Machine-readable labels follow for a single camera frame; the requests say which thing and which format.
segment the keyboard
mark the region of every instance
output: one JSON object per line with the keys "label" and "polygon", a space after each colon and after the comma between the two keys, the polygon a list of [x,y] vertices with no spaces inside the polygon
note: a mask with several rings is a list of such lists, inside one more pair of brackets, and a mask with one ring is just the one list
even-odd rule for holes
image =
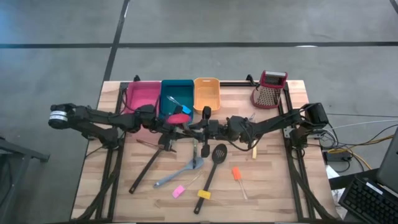
{"label": "keyboard", "polygon": [[398,224],[398,198],[374,182],[355,177],[338,203],[368,223]]}

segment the black kitchen utensil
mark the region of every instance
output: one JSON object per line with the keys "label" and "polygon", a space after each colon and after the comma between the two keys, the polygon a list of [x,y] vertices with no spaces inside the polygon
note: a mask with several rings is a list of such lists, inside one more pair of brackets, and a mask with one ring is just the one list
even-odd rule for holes
{"label": "black kitchen utensil", "polygon": [[[224,160],[226,158],[226,153],[227,153],[227,150],[226,150],[226,146],[224,144],[219,144],[214,148],[213,153],[211,155],[211,159],[213,160],[213,168],[211,168],[209,178],[207,178],[205,188],[203,190],[207,191],[209,189],[210,182],[211,182],[211,179],[213,178],[214,172],[216,171],[217,165],[224,162]],[[195,214],[199,214],[201,205],[203,204],[204,200],[205,199],[202,197],[199,198],[199,201],[193,211]]]}
{"label": "black kitchen utensil", "polygon": [[144,167],[144,169],[141,171],[141,173],[138,175],[136,181],[134,181],[133,185],[131,186],[129,193],[133,194],[134,191],[136,191],[139,183],[141,182],[142,178],[144,178],[145,174],[147,173],[147,171],[149,170],[149,167],[152,165],[152,163],[154,163],[156,157],[160,154],[160,152],[162,152],[163,150],[167,151],[167,149],[171,148],[171,136],[168,134],[163,134],[161,135],[159,142],[158,142],[158,146],[160,146],[158,148],[158,150],[155,152],[155,154],[152,156],[152,158],[149,160],[149,162],[147,163],[147,165]]}

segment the pink bin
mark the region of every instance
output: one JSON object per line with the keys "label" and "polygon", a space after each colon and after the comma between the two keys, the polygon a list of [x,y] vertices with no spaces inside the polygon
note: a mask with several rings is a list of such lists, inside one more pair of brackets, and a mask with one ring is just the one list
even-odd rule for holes
{"label": "pink bin", "polygon": [[[159,81],[138,81],[131,82],[127,89],[127,105],[135,110],[143,105],[154,105],[160,96],[161,82]],[[132,113],[130,109],[126,108],[125,113]]]}

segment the black spatula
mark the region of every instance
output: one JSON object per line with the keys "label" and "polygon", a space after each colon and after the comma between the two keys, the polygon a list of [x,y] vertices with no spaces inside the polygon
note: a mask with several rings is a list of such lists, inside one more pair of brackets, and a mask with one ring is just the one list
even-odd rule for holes
{"label": "black spatula", "polygon": [[[211,179],[213,178],[214,172],[216,171],[217,165],[224,162],[226,158],[226,146],[224,144],[219,144],[215,147],[213,150],[213,153],[211,155],[211,159],[213,160],[213,168],[211,168],[211,172],[209,175],[209,178],[207,178],[205,188],[203,190],[208,190],[210,186]],[[203,204],[204,198],[199,198],[199,201],[194,209],[195,214],[199,214],[201,205]]]}

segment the computer monitor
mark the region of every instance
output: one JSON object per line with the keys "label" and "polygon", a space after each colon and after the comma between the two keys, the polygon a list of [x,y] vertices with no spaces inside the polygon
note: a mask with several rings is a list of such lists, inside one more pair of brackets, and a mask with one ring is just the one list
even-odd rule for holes
{"label": "computer monitor", "polygon": [[398,193],[398,128],[377,172],[377,181]]}

